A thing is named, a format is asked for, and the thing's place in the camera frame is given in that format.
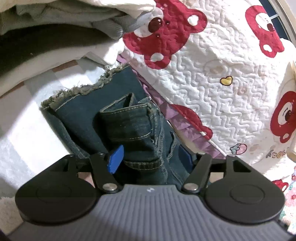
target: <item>cartoon print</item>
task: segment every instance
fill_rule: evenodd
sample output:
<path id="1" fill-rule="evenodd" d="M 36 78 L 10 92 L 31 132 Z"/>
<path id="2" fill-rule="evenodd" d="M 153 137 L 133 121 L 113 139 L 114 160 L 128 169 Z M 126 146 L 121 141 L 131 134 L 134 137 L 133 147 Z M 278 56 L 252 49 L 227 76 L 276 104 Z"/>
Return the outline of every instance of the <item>cartoon print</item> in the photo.
<path id="1" fill-rule="evenodd" d="M 292 174 L 291 179 L 292 181 L 296 181 L 296 166 L 294 167 L 294 173 Z"/>
<path id="2" fill-rule="evenodd" d="M 288 193 L 285 195 L 286 202 L 285 205 L 288 207 L 295 207 L 296 206 L 296 188 L 292 188 Z"/>
<path id="3" fill-rule="evenodd" d="M 283 180 L 282 179 L 272 181 L 272 183 L 274 183 L 275 185 L 277 185 L 279 187 L 279 189 L 282 190 L 282 192 L 286 191 L 286 189 L 289 187 L 289 183 L 283 183 Z"/>
<path id="4" fill-rule="evenodd" d="M 245 17 L 248 25 L 259 40 L 259 46 L 263 54 L 274 58 L 277 53 L 285 50 L 270 18 L 263 19 L 261 13 L 266 13 L 262 6 L 251 6 L 247 9 Z"/>
<path id="5" fill-rule="evenodd" d="M 280 137 L 281 143 L 290 140 L 292 133 L 296 129 L 296 92 L 288 91 L 280 99 L 272 114 L 270 130 Z"/>
<path id="6" fill-rule="evenodd" d="M 259 147 L 259 144 L 254 144 L 253 146 L 251 146 L 251 148 L 249 148 L 249 152 L 253 154 L 253 152 L 256 151 Z"/>
<path id="7" fill-rule="evenodd" d="M 284 149 L 283 151 L 274 152 L 274 149 L 270 150 L 265 158 L 272 157 L 272 158 L 281 158 L 282 156 L 286 155 L 286 152 L 288 151 L 289 147 L 287 149 Z"/>
<path id="8" fill-rule="evenodd" d="M 128 33 L 123 41 L 129 50 L 144 55 L 148 67 L 163 69 L 170 63 L 172 54 L 186 44 L 191 33 L 206 28 L 207 17 L 179 0 L 156 0 L 156 7 L 163 11 L 163 18 L 156 17 L 149 22 L 148 31 L 152 34 L 139 37 L 134 32 Z"/>
<path id="9" fill-rule="evenodd" d="M 171 106 L 184 116 L 185 119 L 188 120 L 188 122 L 193 125 L 206 140 L 210 140 L 212 138 L 213 131 L 202 124 L 201 119 L 193 110 L 178 104 L 172 104 Z"/>
<path id="10" fill-rule="evenodd" d="M 293 205 L 284 206 L 283 211 L 279 217 L 279 220 L 285 224 L 287 231 L 295 234 L 296 230 L 296 208 Z"/>
<path id="11" fill-rule="evenodd" d="M 241 144 L 241 143 L 238 143 L 238 144 L 230 147 L 231 153 L 233 155 L 241 155 L 241 154 L 245 153 L 247 149 L 248 149 L 247 145 Z"/>
<path id="12" fill-rule="evenodd" d="M 225 85 L 225 86 L 229 86 L 232 84 L 232 81 L 233 81 L 233 77 L 232 76 L 227 76 L 225 78 L 221 78 L 220 79 L 220 83 L 222 85 Z"/>

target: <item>denim fabric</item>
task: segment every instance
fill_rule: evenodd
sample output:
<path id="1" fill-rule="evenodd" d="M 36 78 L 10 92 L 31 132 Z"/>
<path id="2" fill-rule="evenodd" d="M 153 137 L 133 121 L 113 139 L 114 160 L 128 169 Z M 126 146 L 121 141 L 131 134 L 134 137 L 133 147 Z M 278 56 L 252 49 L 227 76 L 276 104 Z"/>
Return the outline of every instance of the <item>denim fabric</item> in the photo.
<path id="1" fill-rule="evenodd" d="M 131 92 L 135 93 L 137 99 L 146 97 L 137 77 L 130 67 L 126 67 L 114 74 L 112 80 L 102 88 L 66 99 L 56 108 L 45 111 L 48 121 L 74 154 L 86 157 L 86 153 L 106 153 L 112 146 L 104 138 L 104 127 L 98 113 Z"/>
<path id="2" fill-rule="evenodd" d="M 45 109 L 51 126 L 79 157 L 125 149 L 115 178 L 122 184 L 175 184 L 188 177 L 179 159 L 180 142 L 130 67 L 100 89 Z"/>
<path id="3" fill-rule="evenodd" d="M 148 97 L 137 102 L 130 93 L 100 115 L 111 143 L 124 146 L 124 163 L 140 172 L 138 184 L 182 185 L 188 172 L 178 158 L 180 143 L 172 130 L 164 128 L 168 123 Z"/>

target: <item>red bear print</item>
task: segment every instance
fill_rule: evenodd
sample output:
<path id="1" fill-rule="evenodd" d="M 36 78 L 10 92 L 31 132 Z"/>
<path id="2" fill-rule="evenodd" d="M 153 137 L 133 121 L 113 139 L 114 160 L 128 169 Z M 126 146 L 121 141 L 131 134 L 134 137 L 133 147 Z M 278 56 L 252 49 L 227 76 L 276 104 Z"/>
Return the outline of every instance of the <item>red bear print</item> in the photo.
<path id="1" fill-rule="evenodd" d="M 266 21 L 265 26 L 260 26 L 256 17 L 260 13 L 266 13 L 262 6 L 251 6 L 246 11 L 246 20 L 253 33 L 259 39 L 259 46 L 263 54 L 267 57 L 274 58 L 277 53 L 285 50 L 276 30 L 272 23 Z"/>
<path id="2" fill-rule="evenodd" d="M 288 91 L 280 99 L 271 117 L 270 130 L 286 143 L 296 129 L 296 92 Z"/>
<path id="3" fill-rule="evenodd" d="M 208 141 L 212 138 L 213 136 L 213 131 L 202 124 L 201 119 L 195 113 L 193 110 L 183 106 L 183 105 L 178 105 L 178 104 L 172 104 L 171 105 L 176 111 L 178 111 L 188 122 L 195 127 L 203 136 L 204 138 Z"/>
<path id="4" fill-rule="evenodd" d="M 286 189 L 289 187 L 289 183 L 283 183 L 282 179 L 272 181 L 272 183 L 277 185 L 279 189 L 282 190 L 282 192 L 286 191 Z"/>
<path id="5" fill-rule="evenodd" d="M 179 0 L 156 0 L 156 7 L 163 11 L 163 19 L 157 17 L 149 22 L 151 35 L 139 37 L 134 32 L 128 33 L 123 41 L 129 50 L 144 55 L 148 67 L 163 69 L 170 63 L 172 54 L 186 44 L 191 33 L 199 33 L 206 28 L 207 17 L 199 10 L 187 8 Z M 191 16 L 198 19 L 197 24 L 189 23 Z M 156 53 L 161 60 L 151 59 Z"/>

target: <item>metal screw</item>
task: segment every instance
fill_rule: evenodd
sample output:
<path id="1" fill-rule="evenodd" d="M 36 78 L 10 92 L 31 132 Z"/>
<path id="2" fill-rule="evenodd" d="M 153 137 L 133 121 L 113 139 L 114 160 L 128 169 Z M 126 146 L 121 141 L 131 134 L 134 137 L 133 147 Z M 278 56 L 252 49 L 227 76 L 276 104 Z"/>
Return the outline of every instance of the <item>metal screw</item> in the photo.
<path id="1" fill-rule="evenodd" d="M 111 191 L 115 191 L 115 190 L 117 189 L 117 185 L 114 184 L 114 183 L 105 183 L 105 184 L 103 185 L 103 189 L 104 189 L 105 191 L 109 191 L 109 192 L 111 192 Z"/>
<path id="2" fill-rule="evenodd" d="M 195 192 L 198 190 L 198 185 L 195 183 L 186 183 L 183 188 L 189 192 Z"/>

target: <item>frayed denim edge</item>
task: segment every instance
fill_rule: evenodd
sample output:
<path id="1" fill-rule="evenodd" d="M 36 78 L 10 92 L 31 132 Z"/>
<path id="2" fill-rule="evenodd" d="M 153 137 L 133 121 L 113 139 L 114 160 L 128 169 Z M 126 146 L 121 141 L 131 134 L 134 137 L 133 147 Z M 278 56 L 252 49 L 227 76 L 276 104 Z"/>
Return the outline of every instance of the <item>frayed denim edge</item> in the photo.
<path id="1" fill-rule="evenodd" d="M 80 87 L 75 86 L 69 90 L 60 90 L 55 95 L 49 97 L 47 100 L 41 102 L 41 107 L 43 109 L 52 108 L 54 111 L 59 109 L 62 105 L 68 102 L 70 99 L 75 98 L 78 95 L 87 95 L 93 90 L 102 88 L 105 84 L 108 84 L 114 74 L 122 71 L 124 68 L 128 67 L 129 64 L 125 63 L 119 65 L 118 67 L 107 71 L 100 79 L 93 85 L 82 85 Z"/>

